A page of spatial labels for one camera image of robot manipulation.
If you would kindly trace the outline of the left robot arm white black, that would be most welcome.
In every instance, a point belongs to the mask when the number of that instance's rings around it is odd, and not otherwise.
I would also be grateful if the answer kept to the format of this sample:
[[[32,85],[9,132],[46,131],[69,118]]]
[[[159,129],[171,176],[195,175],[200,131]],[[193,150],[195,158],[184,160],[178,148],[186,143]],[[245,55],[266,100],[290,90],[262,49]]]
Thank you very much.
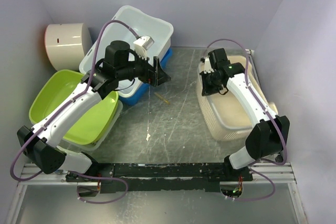
[[[62,151],[58,147],[60,140],[88,110],[117,90],[120,81],[139,79],[157,87],[171,79],[158,57],[149,63],[143,47],[131,48],[121,40],[112,41],[106,47],[104,58],[93,63],[94,69],[83,76],[57,109],[33,127],[22,126],[17,131],[22,152],[42,173],[69,169],[87,182],[96,179],[98,168],[92,159],[84,153]]]

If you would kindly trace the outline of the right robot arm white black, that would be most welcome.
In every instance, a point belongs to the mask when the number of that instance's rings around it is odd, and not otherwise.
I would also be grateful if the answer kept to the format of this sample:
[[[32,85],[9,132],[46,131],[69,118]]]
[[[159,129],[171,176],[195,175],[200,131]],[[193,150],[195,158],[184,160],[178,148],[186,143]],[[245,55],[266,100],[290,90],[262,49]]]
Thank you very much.
[[[220,48],[209,52],[201,60],[201,66],[201,95],[219,94],[223,89],[231,92],[253,127],[244,147],[228,157],[223,176],[233,181],[240,176],[241,168],[272,154],[287,155],[289,119],[279,116],[257,93],[248,76],[248,65],[230,62],[225,49]]]

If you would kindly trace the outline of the beige perforated plastic basket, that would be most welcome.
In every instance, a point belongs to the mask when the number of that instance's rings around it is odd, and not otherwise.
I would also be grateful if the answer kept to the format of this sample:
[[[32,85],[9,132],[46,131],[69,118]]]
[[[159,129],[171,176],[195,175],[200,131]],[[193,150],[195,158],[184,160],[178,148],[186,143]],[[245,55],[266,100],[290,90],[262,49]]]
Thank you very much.
[[[247,113],[237,98],[228,92],[202,96],[202,77],[196,79],[196,94],[205,123],[217,141],[245,139],[252,130]]]

